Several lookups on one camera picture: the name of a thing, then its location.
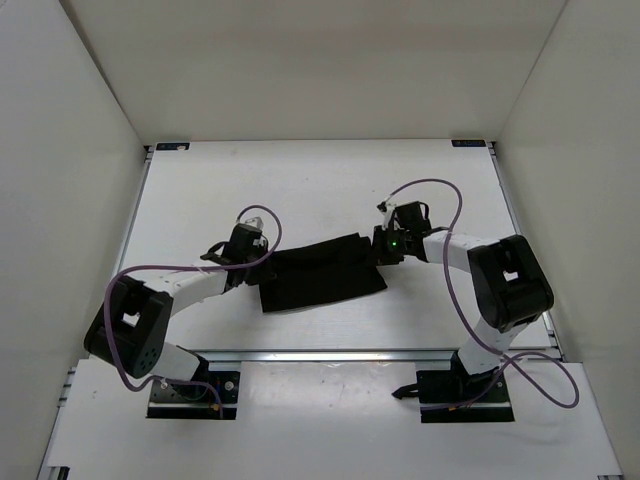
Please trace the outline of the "black skirt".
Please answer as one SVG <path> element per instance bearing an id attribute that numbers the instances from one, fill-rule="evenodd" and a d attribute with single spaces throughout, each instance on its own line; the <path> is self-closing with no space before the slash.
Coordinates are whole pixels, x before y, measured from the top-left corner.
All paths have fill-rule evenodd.
<path id="1" fill-rule="evenodd" d="M 358 233 L 280 250 L 267 260 L 272 277 L 259 284 L 262 311 L 278 313 L 373 295 L 387 289 Z"/>

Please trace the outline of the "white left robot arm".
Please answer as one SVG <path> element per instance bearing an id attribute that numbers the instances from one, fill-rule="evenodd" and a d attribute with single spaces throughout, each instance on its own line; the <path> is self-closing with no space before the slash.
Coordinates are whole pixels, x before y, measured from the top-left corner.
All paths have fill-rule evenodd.
<path id="1" fill-rule="evenodd" d="M 169 322 L 183 310 L 243 285 L 255 285 L 267 272 L 268 241 L 259 217 L 238 223 L 191 269 L 169 270 L 149 280 L 133 273 L 115 281 L 109 314 L 96 314 L 83 342 L 91 355 L 113 364 L 116 351 L 124 373 L 145 384 L 170 387 L 188 402 L 209 398 L 220 403 L 220 388 L 210 379 L 201 355 L 166 341 Z"/>

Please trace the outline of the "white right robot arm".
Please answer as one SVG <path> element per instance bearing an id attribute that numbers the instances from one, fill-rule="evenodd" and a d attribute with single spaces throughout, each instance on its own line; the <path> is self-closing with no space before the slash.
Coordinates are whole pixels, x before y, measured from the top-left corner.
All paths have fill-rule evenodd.
<path id="1" fill-rule="evenodd" d="M 501 378 L 500 367 L 514 338 L 554 303 L 552 289 L 528 241 L 521 235 L 482 239 L 435 228 L 426 204 L 400 206 L 383 202 L 375 227 L 373 251 L 381 266 L 406 257 L 440 264 L 470 275 L 479 320 L 466 327 L 470 338 L 450 359 L 446 370 L 425 371 L 413 387 L 395 397 L 420 396 L 428 404 L 453 408 L 488 393 Z"/>

